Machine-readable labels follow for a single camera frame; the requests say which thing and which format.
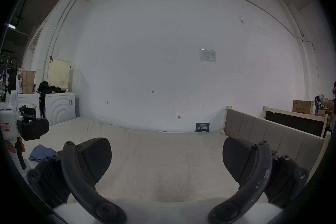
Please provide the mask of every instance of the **upholstered headboard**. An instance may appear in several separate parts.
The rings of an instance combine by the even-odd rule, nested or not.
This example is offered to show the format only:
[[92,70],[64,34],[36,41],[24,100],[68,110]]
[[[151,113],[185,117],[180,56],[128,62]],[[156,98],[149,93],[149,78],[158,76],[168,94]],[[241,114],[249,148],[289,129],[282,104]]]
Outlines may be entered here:
[[317,159],[321,158],[322,148],[325,151],[325,139],[319,136],[229,108],[225,114],[223,129],[227,136],[240,137],[253,143],[266,140],[271,149],[277,151],[280,156],[289,155],[309,172]]

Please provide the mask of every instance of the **white washing machine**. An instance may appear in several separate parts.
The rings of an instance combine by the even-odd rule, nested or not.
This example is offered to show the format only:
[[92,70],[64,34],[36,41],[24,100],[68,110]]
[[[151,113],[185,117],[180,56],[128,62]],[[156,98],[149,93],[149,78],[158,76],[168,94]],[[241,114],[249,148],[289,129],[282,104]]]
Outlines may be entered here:
[[49,126],[76,118],[74,92],[47,93],[45,95],[44,115]]
[[[19,93],[18,101],[19,101],[19,107],[26,106],[26,107],[32,107],[36,110],[36,118],[40,118],[40,94],[39,93],[32,93],[32,94],[23,94]],[[6,94],[6,103],[9,103],[11,101],[11,95]]]

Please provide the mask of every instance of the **perforated basket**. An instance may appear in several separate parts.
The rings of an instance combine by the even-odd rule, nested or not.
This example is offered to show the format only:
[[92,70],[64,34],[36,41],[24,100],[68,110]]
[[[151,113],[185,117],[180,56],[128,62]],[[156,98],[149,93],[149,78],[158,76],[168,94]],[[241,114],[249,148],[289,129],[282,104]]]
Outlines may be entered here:
[[54,58],[49,63],[48,69],[48,85],[60,87],[62,90],[66,90],[69,86],[69,72],[71,62]]

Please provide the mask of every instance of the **blue card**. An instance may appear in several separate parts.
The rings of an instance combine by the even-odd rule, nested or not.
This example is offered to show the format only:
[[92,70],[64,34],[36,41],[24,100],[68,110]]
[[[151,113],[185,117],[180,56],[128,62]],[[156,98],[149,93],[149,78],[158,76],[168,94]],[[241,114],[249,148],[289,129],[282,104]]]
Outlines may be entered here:
[[197,122],[195,133],[197,133],[197,132],[209,132],[209,128],[210,128],[210,122],[205,122],[205,123]]

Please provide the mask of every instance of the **human hand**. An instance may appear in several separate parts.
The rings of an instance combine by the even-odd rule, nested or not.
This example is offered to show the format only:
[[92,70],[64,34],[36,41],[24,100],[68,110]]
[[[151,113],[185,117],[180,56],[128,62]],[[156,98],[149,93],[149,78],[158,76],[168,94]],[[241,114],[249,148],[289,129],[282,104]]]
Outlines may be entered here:
[[[21,138],[21,137],[18,137],[17,140],[18,140],[19,143],[20,143],[21,152],[25,152],[26,149],[25,149],[24,144],[22,143],[22,138]],[[8,150],[9,150],[10,152],[16,153],[16,148],[15,148],[15,146],[13,146],[9,141],[6,141],[6,146],[7,146]]]

